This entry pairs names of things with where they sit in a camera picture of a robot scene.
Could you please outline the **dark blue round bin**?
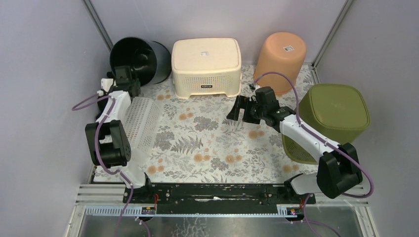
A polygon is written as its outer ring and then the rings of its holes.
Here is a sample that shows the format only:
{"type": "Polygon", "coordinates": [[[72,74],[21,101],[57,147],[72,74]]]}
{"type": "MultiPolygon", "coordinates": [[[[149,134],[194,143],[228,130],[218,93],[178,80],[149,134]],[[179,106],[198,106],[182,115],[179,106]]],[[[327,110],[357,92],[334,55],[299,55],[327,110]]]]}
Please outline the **dark blue round bin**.
{"type": "Polygon", "coordinates": [[[171,54],[157,41],[123,38],[112,47],[109,61],[115,79],[130,76],[141,86],[161,83],[171,74],[171,54]]]}

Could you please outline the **white perforated basket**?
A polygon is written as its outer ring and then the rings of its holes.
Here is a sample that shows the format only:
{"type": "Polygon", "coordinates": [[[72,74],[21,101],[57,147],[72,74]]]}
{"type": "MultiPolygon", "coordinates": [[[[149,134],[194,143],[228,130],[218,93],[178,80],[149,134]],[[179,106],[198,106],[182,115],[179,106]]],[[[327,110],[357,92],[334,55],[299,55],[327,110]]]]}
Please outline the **white perforated basket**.
{"type": "Polygon", "coordinates": [[[139,165],[150,159],[161,116],[159,104],[146,97],[133,98],[126,111],[123,126],[131,147],[131,159],[139,165]]]}

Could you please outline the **orange bucket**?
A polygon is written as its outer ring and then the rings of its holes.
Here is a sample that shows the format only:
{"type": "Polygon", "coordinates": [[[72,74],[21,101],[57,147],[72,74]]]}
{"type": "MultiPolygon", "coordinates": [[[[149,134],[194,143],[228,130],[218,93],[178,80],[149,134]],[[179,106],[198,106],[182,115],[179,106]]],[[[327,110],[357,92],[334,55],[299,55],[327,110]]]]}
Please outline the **orange bucket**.
{"type": "Polygon", "coordinates": [[[253,75],[254,81],[261,87],[271,87],[276,95],[288,93],[292,86],[280,75],[269,74],[260,80],[257,78],[267,72],[279,72],[295,85],[306,53],[306,43],[298,35],[289,32],[271,34],[261,48],[253,75]]]}

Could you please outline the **cream perforated basket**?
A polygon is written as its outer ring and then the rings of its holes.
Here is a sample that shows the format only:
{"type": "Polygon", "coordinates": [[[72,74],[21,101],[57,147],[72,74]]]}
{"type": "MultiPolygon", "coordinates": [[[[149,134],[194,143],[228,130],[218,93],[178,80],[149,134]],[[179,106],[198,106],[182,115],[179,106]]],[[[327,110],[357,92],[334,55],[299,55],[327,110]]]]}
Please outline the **cream perforated basket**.
{"type": "Polygon", "coordinates": [[[241,91],[242,58],[236,39],[178,40],[172,48],[171,66],[180,99],[215,94],[235,97],[241,91]]]}

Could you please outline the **green mesh waste bin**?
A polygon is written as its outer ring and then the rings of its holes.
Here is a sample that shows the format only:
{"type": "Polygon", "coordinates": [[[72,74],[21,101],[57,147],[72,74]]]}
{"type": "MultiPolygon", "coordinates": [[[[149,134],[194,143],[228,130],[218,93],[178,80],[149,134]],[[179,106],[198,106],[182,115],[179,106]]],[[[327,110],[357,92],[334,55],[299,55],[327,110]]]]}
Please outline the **green mesh waste bin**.
{"type": "Polygon", "coordinates": [[[371,123],[361,92],[342,84],[312,86],[299,102],[299,116],[313,129],[340,144],[353,143],[371,123]]]}

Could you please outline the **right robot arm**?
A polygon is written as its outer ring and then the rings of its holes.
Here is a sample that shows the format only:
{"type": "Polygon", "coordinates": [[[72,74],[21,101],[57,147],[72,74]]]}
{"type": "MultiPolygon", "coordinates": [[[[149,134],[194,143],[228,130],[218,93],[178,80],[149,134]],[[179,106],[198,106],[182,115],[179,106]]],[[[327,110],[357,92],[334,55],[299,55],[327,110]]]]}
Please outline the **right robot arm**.
{"type": "Polygon", "coordinates": [[[243,122],[260,124],[263,120],[300,145],[317,162],[316,173],[300,174],[284,182],[283,196],[287,202],[296,203],[308,193],[336,198],[362,182],[354,146],[327,138],[303,122],[293,109],[280,106],[272,88],[259,88],[252,97],[238,95],[226,118],[238,120],[240,110],[244,110],[243,122]]]}

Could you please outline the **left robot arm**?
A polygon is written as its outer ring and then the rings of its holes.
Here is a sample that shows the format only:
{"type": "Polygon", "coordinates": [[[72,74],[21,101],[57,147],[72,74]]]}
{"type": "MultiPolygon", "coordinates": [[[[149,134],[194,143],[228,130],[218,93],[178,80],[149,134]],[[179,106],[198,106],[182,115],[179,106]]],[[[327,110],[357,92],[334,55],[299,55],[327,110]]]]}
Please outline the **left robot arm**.
{"type": "Polygon", "coordinates": [[[128,189],[142,203],[153,198],[153,190],[146,185],[146,174],[138,171],[132,158],[133,151],[123,126],[127,110],[134,96],[140,93],[140,82],[130,66],[117,66],[112,79],[102,79],[101,89],[93,96],[106,105],[94,123],[85,126],[85,135],[92,163],[109,175],[119,175],[128,189]]]}

